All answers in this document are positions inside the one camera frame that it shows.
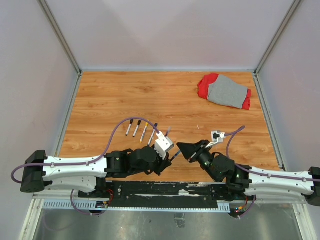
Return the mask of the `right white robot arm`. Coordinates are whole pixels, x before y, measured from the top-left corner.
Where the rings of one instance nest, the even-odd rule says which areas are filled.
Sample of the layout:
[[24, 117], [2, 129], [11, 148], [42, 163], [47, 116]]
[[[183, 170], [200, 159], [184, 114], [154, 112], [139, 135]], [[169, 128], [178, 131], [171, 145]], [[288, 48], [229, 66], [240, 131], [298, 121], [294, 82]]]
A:
[[225, 183], [227, 196], [238, 200], [245, 196], [279, 196], [288, 199], [305, 198], [311, 206], [320, 205], [320, 169], [308, 171], [273, 171], [237, 164], [220, 152], [210, 152], [218, 141], [177, 143], [183, 157], [200, 167], [216, 183]]

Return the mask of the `white whiteboard marker pen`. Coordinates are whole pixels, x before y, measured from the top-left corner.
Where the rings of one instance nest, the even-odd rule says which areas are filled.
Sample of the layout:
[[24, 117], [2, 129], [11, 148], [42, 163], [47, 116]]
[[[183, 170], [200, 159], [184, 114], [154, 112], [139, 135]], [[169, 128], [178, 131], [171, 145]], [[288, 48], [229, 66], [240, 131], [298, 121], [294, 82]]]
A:
[[136, 125], [136, 127], [135, 127], [135, 130], [134, 130], [134, 132], [133, 132], [133, 135], [132, 135], [133, 138], [136, 137], [137, 132], [138, 132], [138, 130], [139, 130], [139, 127], [140, 127], [140, 125], [141, 125], [141, 122], [142, 122], [142, 120], [139, 119], [138, 122], [137, 122], [137, 125]]

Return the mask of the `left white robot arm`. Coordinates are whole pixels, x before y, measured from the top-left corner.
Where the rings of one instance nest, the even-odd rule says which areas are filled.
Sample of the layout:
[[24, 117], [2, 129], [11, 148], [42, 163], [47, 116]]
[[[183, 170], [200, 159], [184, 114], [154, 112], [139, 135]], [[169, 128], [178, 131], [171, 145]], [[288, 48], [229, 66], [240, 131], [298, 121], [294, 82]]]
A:
[[94, 157], [59, 158], [35, 151], [26, 161], [20, 191], [75, 190], [101, 198], [107, 193], [107, 178], [121, 178], [145, 173], [161, 175], [171, 166], [169, 156], [162, 157], [150, 146], [112, 151], [95, 161]]

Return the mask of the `white marker yellow end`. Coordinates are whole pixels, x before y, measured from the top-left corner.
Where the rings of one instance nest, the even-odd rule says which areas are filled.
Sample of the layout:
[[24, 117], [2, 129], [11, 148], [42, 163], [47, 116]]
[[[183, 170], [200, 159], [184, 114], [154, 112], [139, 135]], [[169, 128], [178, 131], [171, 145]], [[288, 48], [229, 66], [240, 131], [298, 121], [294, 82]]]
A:
[[145, 135], [146, 135], [148, 126], [149, 126], [149, 123], [146, 122], [146, 123], [145, 123], [145, 126], [144, 126], [144, 129], [143, 129], [143, 132], [142, 132], [142, 135], [141, 135], [140, 140], [139, 140], [139, 143], [140, 143], [140, 144], [141, 144], [141, 143], [143, 142], [143, 140], [144, 140], [144, 137], [145, 137]]

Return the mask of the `white blue marker pen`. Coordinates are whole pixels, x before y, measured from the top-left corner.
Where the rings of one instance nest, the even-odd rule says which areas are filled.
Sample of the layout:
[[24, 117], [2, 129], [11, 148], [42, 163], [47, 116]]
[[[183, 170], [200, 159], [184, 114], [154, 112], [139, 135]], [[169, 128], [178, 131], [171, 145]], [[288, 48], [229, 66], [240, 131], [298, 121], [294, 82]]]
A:
[[147, 143], [147, 146], [148, 146], [148, 147], [149, 147], [149, 146], [151, 145], [151, 143], [152, 143], [152, 140], [153, 140], [153, 138], [154, 138], [155, 132], [156, 132], [156, 130], [153, 129], [153, 130], [152, 130], [152, 133], [151, 133], [151, 136], [150, 136], [150, 138], [149, 138], [149, 141], [148, 141], [148, 143]]

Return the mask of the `white marker black cap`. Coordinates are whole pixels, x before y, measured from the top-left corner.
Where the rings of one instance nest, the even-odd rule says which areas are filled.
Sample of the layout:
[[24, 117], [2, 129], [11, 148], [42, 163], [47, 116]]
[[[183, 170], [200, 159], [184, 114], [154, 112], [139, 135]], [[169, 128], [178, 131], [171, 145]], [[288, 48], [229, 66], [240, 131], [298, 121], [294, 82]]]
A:
[[129, 121], [128, 128], [127, 128], [126, 133], [125, 133], [126, 136], [129, 135], [133, 122], [134, 122], [134, 119], [131, 118], [130, 121]]

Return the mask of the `purple marker pen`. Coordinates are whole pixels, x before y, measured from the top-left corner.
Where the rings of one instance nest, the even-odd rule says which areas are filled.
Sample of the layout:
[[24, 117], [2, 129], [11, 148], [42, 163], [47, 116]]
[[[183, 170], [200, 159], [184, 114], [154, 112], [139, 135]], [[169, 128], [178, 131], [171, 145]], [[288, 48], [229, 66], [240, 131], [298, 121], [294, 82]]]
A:
[[171, 132], [172, 127], [169, 126], [169, 128], [167, 129], [166, 133], [165, 133], [165, 137], [167, 137], [169, 135], [169, 133]]

